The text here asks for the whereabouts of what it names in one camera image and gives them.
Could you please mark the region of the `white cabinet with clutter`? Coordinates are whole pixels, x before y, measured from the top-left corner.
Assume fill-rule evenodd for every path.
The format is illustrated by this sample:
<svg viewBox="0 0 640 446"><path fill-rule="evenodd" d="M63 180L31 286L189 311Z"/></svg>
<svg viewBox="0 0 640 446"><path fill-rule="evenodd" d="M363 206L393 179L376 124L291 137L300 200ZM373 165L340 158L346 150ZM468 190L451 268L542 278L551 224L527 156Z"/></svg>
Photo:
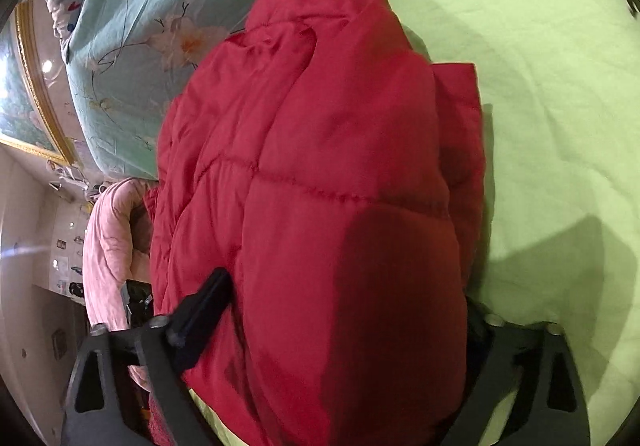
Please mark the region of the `white cabinet with clutter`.
<svg viewBox="0 0 640 446"><path fill-rule="evenodd" d="M1 380L29 429L61 441L70 373L88 319L68 292L86 224L8 151L1 152Z"/></svg>

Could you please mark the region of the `light green bed sheet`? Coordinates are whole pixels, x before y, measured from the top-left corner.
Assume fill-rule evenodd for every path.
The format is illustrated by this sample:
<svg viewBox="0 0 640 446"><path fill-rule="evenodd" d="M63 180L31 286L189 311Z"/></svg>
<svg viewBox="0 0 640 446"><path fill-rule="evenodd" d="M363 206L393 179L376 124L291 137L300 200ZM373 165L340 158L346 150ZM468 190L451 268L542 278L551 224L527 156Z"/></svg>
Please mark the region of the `light green bed sheet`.
<svg viewBox="0 0 640 446"><path fill-rule="evenodd" d="M473 298L570 342L596 445L639 440L639 17L625 0L388 0L475 65L486 222Z"/></svg>

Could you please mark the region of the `red quilted puffer jacket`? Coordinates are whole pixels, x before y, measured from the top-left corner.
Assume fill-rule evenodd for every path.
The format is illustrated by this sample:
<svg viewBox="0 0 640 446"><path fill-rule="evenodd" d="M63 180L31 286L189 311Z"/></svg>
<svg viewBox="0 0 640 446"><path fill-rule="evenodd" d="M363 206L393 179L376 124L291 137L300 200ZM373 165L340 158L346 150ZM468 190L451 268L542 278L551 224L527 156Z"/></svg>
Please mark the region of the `red quilted puffer jacket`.
<svg viewBox="0 0 640 446"><path fill-rule="evenodd" d="M151 276L234 299L189 388L250 445L423 445L460 405L483 218L476 70L387 0L256 0L157 139Z"/></svg>

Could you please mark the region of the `pink folded quilt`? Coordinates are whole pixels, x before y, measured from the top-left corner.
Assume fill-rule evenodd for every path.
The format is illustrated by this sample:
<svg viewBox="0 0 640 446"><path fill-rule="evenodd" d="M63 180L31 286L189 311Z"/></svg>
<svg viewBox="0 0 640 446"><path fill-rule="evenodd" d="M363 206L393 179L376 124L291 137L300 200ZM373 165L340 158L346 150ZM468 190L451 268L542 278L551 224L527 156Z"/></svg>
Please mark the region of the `pink folded quilt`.
<svg viewBox="0 0 640 446"><path fill-rule="evenodd" d="M94 203L82 249L82 284L91 325L110 331L130 328L122 301L127 281L149 284L149 255L134 247L131 216L145 208L151 183L126 179L110 185Z"/></svg>

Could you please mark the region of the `teal floral duvet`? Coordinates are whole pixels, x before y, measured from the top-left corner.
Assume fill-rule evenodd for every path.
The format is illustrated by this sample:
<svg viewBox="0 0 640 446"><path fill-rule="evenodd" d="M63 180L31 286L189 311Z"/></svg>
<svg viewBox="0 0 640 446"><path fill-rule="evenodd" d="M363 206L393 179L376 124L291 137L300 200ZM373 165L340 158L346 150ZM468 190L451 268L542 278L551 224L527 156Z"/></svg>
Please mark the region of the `teal floral duvet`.
<svg viewBox="0 0 640 446"><path fill-rule="evenodd" d="M65 54L89 151L107 177L156 174L170 102L254 0L85 0Z"/></svg>

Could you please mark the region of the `gold framed landscape painting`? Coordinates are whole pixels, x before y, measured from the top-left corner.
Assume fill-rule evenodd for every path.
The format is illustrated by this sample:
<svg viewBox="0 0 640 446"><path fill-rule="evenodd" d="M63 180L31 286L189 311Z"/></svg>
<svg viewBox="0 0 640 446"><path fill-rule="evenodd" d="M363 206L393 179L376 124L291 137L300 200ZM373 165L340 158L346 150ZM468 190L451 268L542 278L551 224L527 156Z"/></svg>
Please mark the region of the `gold framed landscape painting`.
<svg viewBox="0 0 640 446"><path fill-rule="evenodd" d="M1 28L1 143L74 166L83 140L49 10L23 0Z"/></svg>

